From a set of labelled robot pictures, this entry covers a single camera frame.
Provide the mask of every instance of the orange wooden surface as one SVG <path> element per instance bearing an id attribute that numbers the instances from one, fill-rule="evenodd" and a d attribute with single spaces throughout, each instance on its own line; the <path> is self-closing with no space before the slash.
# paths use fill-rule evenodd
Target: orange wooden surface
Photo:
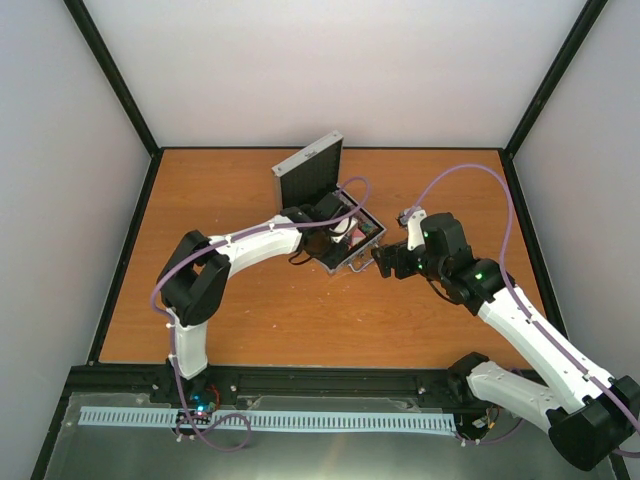
<path id="1" fill-rule="evenodd" d="M 271 167 L 288 149 L 167 150 L 135 244 L 100 357 L 102 362 L 159 363 L 168 353 L 166 320 L 149 294 L 169 255 L 189 230 L 234 232 L 275 212 Z M 367 176 L 367 209 L 388 228 L 383 243 L 406 236 L 395 218 L 444 169 L 477 162 L 501 172 L 495 151 L 345 150 L 341 180 Z M 360 197 L 356 184 L 349 191 Z M 423 202 L 427 212 L 451 211 L 474 254 L 497 259 L 506 224 L 498 183 L 478 170 L 458 171 Z M 524 242 L 516 225 L 507 268 L 541 309 Z M 330 277 L 317 264 L 272 258 L 235 275 L 209 322 L 209 361 L 236 365 L 442 368 L 475 350 L 505 366 L 520 355 L 464 307 L 439 299 L 422 278 L 382 279 L 375 266 Z"/>

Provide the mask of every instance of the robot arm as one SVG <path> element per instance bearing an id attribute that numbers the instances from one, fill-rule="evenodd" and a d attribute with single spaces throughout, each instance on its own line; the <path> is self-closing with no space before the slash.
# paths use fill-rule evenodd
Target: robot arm
<path id="1" fill-rule="evenodd" d="M 291 224 L 291 220 L 276 215 L 261 225 Z M 178 262 L 207 245 L 225 240 L 224 236 L 205 237 L 198 231 L 187 233 L 160 277 Z M 206 354 L 206 335 L 211 318 L 222 301 L 227 280 L 251 265 L 274 257 L 295 252 L 300 246 L 302 232 L 296 228 L 269 229 L 250 234 L 233 243 L 203 255 L 197 263 L 181 269 L 162 288 L 162 302 L 167 312 L 174 317 L 174 335 L 176 356 L 181 375 L 191 379 L 208 365 Z M 202 267 L 199 273 L 195 265 Z"/>
<path id="2" fill-rule="evenodd" d="M 473 353 L 449 369 L 455 398 L 464 402 L 475 397 L 507 408 L 547 432 L 565 459 L 583 470 L 592 469 L 633 433 L 630 422 L 589 378 L 597 378 L 635 416 L 640 410 L 640 386 L 627 376 L 614 379 L 589 360 L 516 286 L 516 295 L 532 314 L 526 316 L 514 302 L 500 266 L 473 256 L 453 215 L 427 216 L 418 210 L 406 227 L 406 241 L 372 252 L 382 276 L 389 277 L 392 270 L 399 279 L 423 276 L 445 300 L 464 305 L 503 335 L 546 383 L 526 380 Z M 577 359 L 581 369 L 559 348 Z"/>

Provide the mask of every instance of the open box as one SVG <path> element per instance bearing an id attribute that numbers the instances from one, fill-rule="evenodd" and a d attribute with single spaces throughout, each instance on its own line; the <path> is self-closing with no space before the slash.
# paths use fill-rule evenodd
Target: open box
<path id="1" fill-rule="evenodd" d="M 342 134 L 334 130 L 272 168 L 278 212 L 313 205 L 326 215 L 318 219 L 326 220 L 358 204 L 338 185 L 343 141 Z M 386 232 L 386 228 L 364 208 L 353 218 L 357 221 L 353 231 L 315 258 L 329 274 L 347 265 L 360 271 L 369 262 L 367 255 Z"/>

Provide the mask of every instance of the gray lid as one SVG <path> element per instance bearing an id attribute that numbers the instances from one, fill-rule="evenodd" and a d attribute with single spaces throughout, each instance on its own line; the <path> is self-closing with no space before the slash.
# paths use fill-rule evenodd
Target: gray lid
<path id="1" fill-rule="evenodd" d="M 272 168 L 279 210 L 315 205 L 338 188 L 343 139 L 334 130 Z"/>

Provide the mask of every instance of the cable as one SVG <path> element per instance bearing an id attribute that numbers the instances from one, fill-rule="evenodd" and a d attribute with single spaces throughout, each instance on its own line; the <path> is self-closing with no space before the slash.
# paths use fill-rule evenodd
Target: cable
<path id="1" fill-rule="evenodd" d="M 427 194 L 431 191 L 431 189 L 440 180 L 442 180 L 444 177 L 446 177 L 450 173 L 453 173 L 453 172 L 455 172 L 457 170 L 462 170 L 464 168 L 476 168 L 476 169 L 483 170 L 483 171 L 487 172 L 488 174 L 490 174 L 502 186 L 502 190 L 504 191 L 505 197 L 507 198 L 507 204 L 508 204 L 507 205 L 507 210 L 508 210 L 508 212 L 507 212 L 507 226 L 505 228 L 504 238 L 502 239 L 502 246 L 500 247 L 500 258 L 499 258 L 499 262 L 498 263 L 500 265 L 500 275 L 502 275 L 502 279 L 504 280 L 504 284 L 507 287 L 507 290 L 509 291 L 509 294 L 511 295 L 511 297 L 516 302 L 516 305 L 518 305 L 518 308 L 520 308 L 520 310 L 522 310 L 522 312 L 531 321 L 531 323 L 538 329 L 538 331 L 542 335 L 544 335 L 544 337 L 547 340 L 549 340 L 549 342 L 554 347 L 556 347 L 556 349 L 560 353 L 562 353 L 562 355 L 564 355 L 565 358 L 567 360 L 569 360 L 578 369 L 578 371 L 580 373 L 585 375 L 586 378 L 588 378 L 596 387 L 598 387 L 598 389 L 600 389 L 602 391 L 602 393 L 604 393 L 607 397 L 609 397 L 611 399 L 611 401 L 620 409 L 620 411 L 624 414 L 624 416 L 627 417 L 627 420 L 629 420 L 629 422 L 631 422 L 631 425 L 633 425 L 633 427 L 636 429 L 636 432 L 638 432 L 640 434 L 640 422 L 638 422 L 638 419 L 633 416 L 633 414 L 627 408 L 627 406 L 624 403 L 622 403 L 622 401 L 618 397 L 616 397 L 607 387 L 605 387 L 602 384 L 602 382 L 600 382 L 597 378 L 590 376 L 589 375 L 589 370 L 584 365 L 582 365 L 582 363 L 580 363 L 580 361 L 577 358 L 575 358 L 573 355 L 571 355 L 571 353 L 569 353 L 569 351 L 567 351 L 567 349 L 564 348 L 555 339 L 555 337 L 544 327 L 544 325 L 542 325 L 536 319 L 532 318 L 533 315 L 531 314 L 529 309 L 525 306 L 524 302 L 520 299 L 520 297 L 518 297 L 518 294 L 516 293 L 515 288 L 511 284 L 511 280 L 509 280 L 509 276 L 507 275 L 506 260 L 505 260 L 505 256 L 506 256 L 506 253 L 507 253 L 507 245 L 509 244 L 509 238 L 511 236 L 511 226 L 513 224 L 513 210 L 514 210 L 513 209 L 513 200 L 511 199 L 511 194 L 509 193 L 508 185 L 506 184 L 506 182 L 502 179 L 502 177 L 500 175 L 498 175 L 496 172 L 494 172 L 489 167 L 485 167 L 484 165 L 479 165 L 479 164 L 476 164 L 476 163 L 463 163 L 463 164 L 460 164 L 460 165 L 456 165 L 455 167 L 451 167 L 451 168 L 445 170 L 444 172 L 442 172 L 440 175 L 438 175 L 427 186 L 427 188 L 424 189 L 424 191 L 422 192 L 420 197 L 418 197 L 418 200 L 416 201 L 416 203 L 409 209 L 409 211 L 405 214 L 405 216 L 403 217 L 402 220 L 403 221 L 408 221 L 409 217 L 413 214 L 413 212 L 415 212 L 420 207 L 420 203 L 422 202 L 424 197 L 427 196 Z M 618 455 L 621 455 L 623 457 L 628 457 L 628 458 L 640 458 L 640 452 L 627 452 L 627 451 L 624 451 L 624 450 L 616 449 L 616 450 L 613 451 L 613 453 L 616 453 Z"/>
<path id="2" fill-rule="evenodd" d="M 453 300 L 451 300 L 450 298 L 447 298 L 444 293 L 442 293 L 440 290 L 438 290 L 438 287 L 435 286 L 435 284 L 433 283 L 433 280 L 429 280 L 427 279 L 427 283 L 429 284 L 429 286 L 431 288 L 433 288 L 433 291 L 436 292 L 436 294 L 443 300 L 449 302 L 452 305 L 457 305 L 456 302 L 454 302 Z"/>
<path id="3" fill-rule="evenodd" d="M 293 257 L 290 257 L 287 259 L 287 261 L 293 265 L 294 267 L 297 267 L 299 265 L 304 265 L 305 263 L 309 263 L 311 260 L 313 260 L 316 257 L 312 257 L 311 255 L 307 256 L 307 258 L 305 258 L 304 260 L 300 260 L 299 262 L 292 262 L 292 260 L 295 260 L 296 258 L 298 258 L 300 255 L 302 255 L 302 252 L 304 250 L 299 251 L 298 253 L 296 253 Z"/>
<path id="4" fill-rule="evenodd" d="M 174 275 L 176 275 L 185 266 L 193 263 L 199 257 L 202 257 L 203 255 L 206 255 L 206 254 L 214 251 L 216 248 L 220 248 L 220 247 L 222 247 L 224 245 L 227 245 L 228 243 L 237 242 L 238 240 L 242 240 L 243 238 L 246 238 L 246 237 L 248 237 L 250 235 L 255 235 L 257 233 L 266 232 L 266 231 L 269 231 L 271 229 L 280 230 L 280 229 L 285 229 L 285 228 L 313 228 L 313 227 L 324 227 L 326 225 L 333 225 L 333 224 L 336 224 L 336 223 L 340 223 L 345 218 L 349 218 L 349 217 L 355 215 L 360 210 L 362 210 L 362 208 L 364 207 L 365 203 L 369 199 L 369 196 L 371 195 L 371 184 L 369 183 L 369 181 L 365 177 L 361 177 L 361 176 L 352 177 L 349 180 L 347 180 L 346 182 L 344 182 L 342 184 L 342 186 L 340 187 L 339 191 L 340 192 L 343 191 L 347 185 L 349 185 L 349 184 L 351 184 L 352 182 L 355 182 L 355 181 L 361 181 L 361 182 L 363 182 L 365 184 L 365 186 L 366 186 L 365 193 L 364 193 L 364 196 L 362 197 L 362 200 L 360 201 L 360 203 L 358 203 L 352 210 L 350 210 L 349 212 L 345 213 L 344 215 L 341 215 L 341 216 L 336 217 L 336 218 L 332 218 L 330 220 L 325 220 L 325 221 L 322 221 L 322 222 L 306 222 L 306 223 L 293 223 L 293 222 L 291 222 L 291 223 L 278 223 L 278 224 L 258 225 L 256 227 L 249 228 L 247 230 L 242 230 L 242 231 L 237 232 L 237 233 L 235 233 L 233 235 L 229 235 L 228 236 L 229 242 L 227 242 L 227 240 L 225 239 L 225 240 L 221 240 L 219 242 L 215 242 L 215 243 L 213 243 L 211 245 L 208 245 L 207 247 L 202 248 L 202 249 L 198 250 L 197 252 L 194 252 L 191 255 L 187 256 L 184 260 L 181 260 L 180 262 L 178 262 L 173 268 L 169 269 L 169 271 L 158 281 L 156 286 L 153 288 L 153 291 L 151 292 L 150 304 L 151 304 L 151 309 L 152 310 L 154 310 L 155 312 L 157 312 L 157 313 L 159 313 L 161 315 L 166 316 L 168 318 L 168 320 L 169 320 L 167 326 L 169 328 L 169 352 L 170 352 L 170 358 L 177 358 L 175 335 L 174 335 L 174 333 L 172 331 L 175 328 L 174 317 L 172 315 L 170 315 L 167 311 L 165 311 L 164 309 L 162 309 L 162 308 L 160 308 L 160 307 L 158 307 L 156 305 L 156 299 L 157 299 L 158 295 L 160 294 L 160 290 L 162 290 L 162 287 L 164 287 L 164 285 L 167 283 L 167 281 L 169 281 L 170 278 L 172 278 Z M 176 362 L 172 362 L 172 363 L 174 363 L 173 372 L 174 372 L 175 379 L 176 379 L 176 387 L 178 389 L 178 396 L 180 397 L 180 403 L 182 405 L 182 409 L 184 410 L 185 418 L 187 419 L 187 421 L 189 422 L 191 427 L 193 427 L 193 431 L 198 436 L 198 438 L 200 440 L 202 440 L 209 447 L 213 448 L 214 450 L 218 450 L 220 452 L 228 452 L 228 453 L 237 452 L 238 450 L 242 449 L 245 445 L 247 445 L 249 443 L 249 440 L 251 439 L 251 424 L 249 423 L 249 420 L 244 415 L 241 415 L 239 413 L 231 413 L 231 414 L 225 415 L 225 416 L 221 417 L 220 419 L 218 419 L 211 426 L 209 426 L 206 430 L 204 430 L 202 432 L 200 431 L 200 429 L 196 426 L 193 417 L 191 416 L 191 412 L 189 412 L 189 406 L 187 404 L 187 399 L 186 399 L 185 394 L 184 394 L 184 388 L 182 386 L 182 376 L 181 376 L 181 372 L 180 372 L 180 366 L 179 366 L 177 361 Z M 244 424 L 247 426 L 247 435 L 239 445 L 237 445 L 235 447 L 231 447 L 231 448 L 225 448 L 225 447 L 221 447 L 221 446 L 219 446 L 219 445 L 217 445 L 215 443 L 212 443 L 209 440 L 207 440 L 207 438 L 205 437 L 205 434 L 209 433 L 215 427 L 217 427 L 218 425 L 220 425 L 221 423 L 227 421 L 230 418 L 240 418 L 244 422 Z"/>
<path id="5" fill-rule="evenodd" d="M 500 417 L 500 407 L 498 405 L 492 405 L 491 411 L 493 411 L 494 406 L 496 407 L 496 416 L 494 419 L 492 419 L 491 416 L 489 416 L 489 430 L 491 430 L 494 427 L 494 425 L 498 421 L 498 418 Z"/>
<path id="6" fill-rule="evenodd" d="M 207 392 L 213 392 L 214 395 L 216 396 L 216 405 L 213 409 L 214 412 L 217 412 L 218 410 L 220 410 L 220 392 L 218 391 L 218 389 L 216 388 L 215 385 L 211 384 L 209 385 L 207 388 L 205 388 L 205 391 Z"/>
<path id="7" fill-rule="evenodd" d="M 343 231 L 341 231 L 341 232 L 332 232 L 332 231 L 329 231 L 329 232 L 327 233 L 327 235 L 329 235 L 330 237 L 339 237 L 340 235 L 344 235 L 345 233 L 347 233 L 347 230 L 349 230 L 349 228 L 350 228 L 350 227 L 351 227 L 351 221 L 349 221 L 349 223 L 347 223 L 347 226 L 346 226 L 346 227 L 344 227 L 344 230 L 343 230 Z"/>
<path id="8" fill-rule="evenodd" d="M 209 414 L 207 412 L 198 412 L 197 417 L 200 419 L 209 419 Z M 176 423 L 176 427 L 172 430 L 176 437 L 179 437 L 182 432 L 180 429 L 187 422 L 187 417 L 183 416 L 178 423 Z"/>
<path id="9" fill-rule="evenodd" d="M 516 423 L 516 425 L 504 435 L 501 435 L 500 437 L 494 438 L 492 440 L 484 440 L 484 439 L 479 440 L 479 441 L 476 441 L 475 444 L 478 446 L 487 446 L 487 447 L 490 445 L 497 445 L 498 443 L 502 443 L 505 440 L 508 440 L 511 437 L 513 437 L 516 433 L 518 433 L 518 431 L 522 428 L 523 425 L 524 425 L 524 420 L 520 418 L 518 420 L 518 423 Z M 466 444 L 465 439 L 462 438 L 458 432 L 456 432 L 455 435 L 456 435 L 456 438 L 460 440 L 463 445 Z"/>

